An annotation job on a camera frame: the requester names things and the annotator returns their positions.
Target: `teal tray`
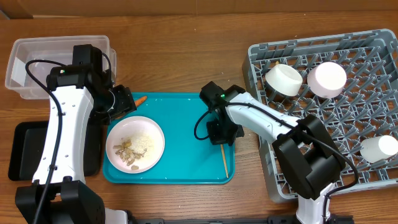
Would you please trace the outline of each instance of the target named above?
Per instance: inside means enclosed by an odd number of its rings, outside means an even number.
[[[210,140],[199,141],[193,127],[207,110],[198,93],[133,93],[133,98],[148,96],[137,111],[125,116],[145,116],[162,128],[165,149],[160,161],[140,174],[127,174],[115,168],[106,152],[103,163],[105,178],[115,184],[225,184],[235,173],[235,145],[224,145],[229,178],[226,178],[220,146]],[[208,115],[198,126],[198,136],[206,136]],[[120,120],[108,126],[108,133]]]

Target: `chopstick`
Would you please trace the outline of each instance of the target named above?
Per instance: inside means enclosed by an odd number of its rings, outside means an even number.
[[[224,162],[224,168],[225,168],[226,178],[229,178],[229,175],[228,175],[228,168],[227,168],[227,166],[226,166],[226,161],[225,161],[224,146],[223,146],[222,144],[221,144],[220,146],[221,146],[221,153],[222,153],[222,155],[223,155],[223,162]]]

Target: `transparent container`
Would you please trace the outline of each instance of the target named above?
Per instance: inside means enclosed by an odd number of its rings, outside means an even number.
[[[106,53],[111,61],[112,80],[116,77],[116,52],[109,46],[105,35],[41,37],[19,39],[14,42],[6,73],[6,88],[18,92],[23,99],[48,99],[49,95],[41,89],[26,73],[25,64],[33,59],[46,59],[72,64],[73,46],[91,44]],[[32,74],[47,86],[45,79],[51,68],[57,65],[50,63],[35,63],[30,66]],[[108,61],[103,57],[103,70],[109,68]]]

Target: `orange carrot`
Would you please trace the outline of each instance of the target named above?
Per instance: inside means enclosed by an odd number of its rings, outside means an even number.
[[[143,97],[139,98],[138,100],[136,100],[136,107],[138,107],[138,106],[141,105],[144,101],[146,101],[147,98],[148,98],[148,96],[143,96]]]

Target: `black container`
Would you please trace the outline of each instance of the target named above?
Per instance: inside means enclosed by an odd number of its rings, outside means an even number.
[[[48,121],[22,122],[17,125],[8,168],[10,180],[32,180],[43,154],[48,125]],[[88,125],[83,156],[86,177],[100,171],[101,144],[101,126]]]

